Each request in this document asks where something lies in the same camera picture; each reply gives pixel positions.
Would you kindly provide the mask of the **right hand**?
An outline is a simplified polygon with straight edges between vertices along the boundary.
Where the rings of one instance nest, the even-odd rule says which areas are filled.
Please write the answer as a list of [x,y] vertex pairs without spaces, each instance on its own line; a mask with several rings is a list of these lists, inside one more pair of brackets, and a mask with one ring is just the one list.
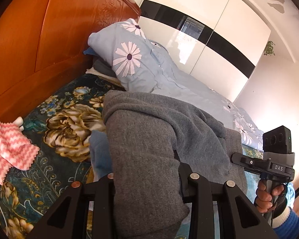
[[[281,184],[268,193],[266,192],[265,183],[266,180],[259,181],[254,204],[261,214],[274,211],[274,216],[277,217],[281,215],[287,207],[287,201],[285,198],[285,190],[287,187],[284,184]],[[272,199],[275,196],[279,199],[279,202],[276,205],[272,203]]]

